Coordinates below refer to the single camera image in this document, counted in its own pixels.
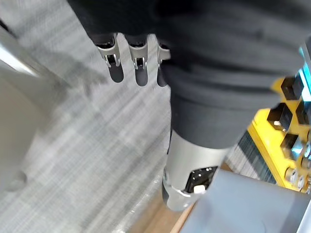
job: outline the robotic arm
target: robotic arm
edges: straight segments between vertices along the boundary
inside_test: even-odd
[[[298,48],[311,22],[311,7],[303,0],[69,4],[115,82],[123,79],[115,33],[125,34],[140,86],[148,82],[147,35],[158,37],[157,82],[172,91],[162,191],[167,206],[177,211],[205,193],[256,111],[279,102],[270,87],[302,66]]]

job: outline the wooden floor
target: wooden floor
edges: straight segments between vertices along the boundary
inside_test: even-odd
[[[223,164],[222,169],[231,171],[227,164]],[[184,212],[169,210],[163,203],[161,190],[159,190],[129,233],[178,233],[191,210],[192,207]]]

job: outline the gray carpet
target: gray carpet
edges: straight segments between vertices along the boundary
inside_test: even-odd
[[[0,17],[69,84],[26,156],[27,186],[0,196],[0,232],[126,232],[159,188],[169,143],[170,91],[156,84],[155,37],[148,43],[149,82],[141,88],[123,35],[125,78],[116,84],[64,0],[1,0]],[[260,178],[239,147],[227,162]]]

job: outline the black sleeve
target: black sleeve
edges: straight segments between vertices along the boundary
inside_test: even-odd
[[[209,148],[237,142],[256,111],[279,97],[270,87],[303,65],[311,28],[307,0],[69,0],[93,34],[156,33],[171,50],[172,128]]]

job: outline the black electronic component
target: black electronic component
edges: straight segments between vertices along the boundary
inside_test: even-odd
[[[303,88],[304,85],[299,74],[296,77],[286,77],[281,85],[281,89],[287,100],[300,99]]]
[[[212,178],[215,174],[216,169],[217,166],[206,167],[192,171],[189,175],[185,191],[187,193],[193,193],[194,187],[198,185],[204,185],[206,190],[212,182]]]
[[[303,147],[304,145],[299,136],[291,133],[287,133],[281,143],[285,157],[294,161],[298,160]]]
[[[311,123],[311,102],[301,101],[296,109],[298,123],[310,125]]]
[[[290,127],[293,114],[285,103],[280,103],[276,108],[271,109],[267,121],[276,129],[287,131]]]

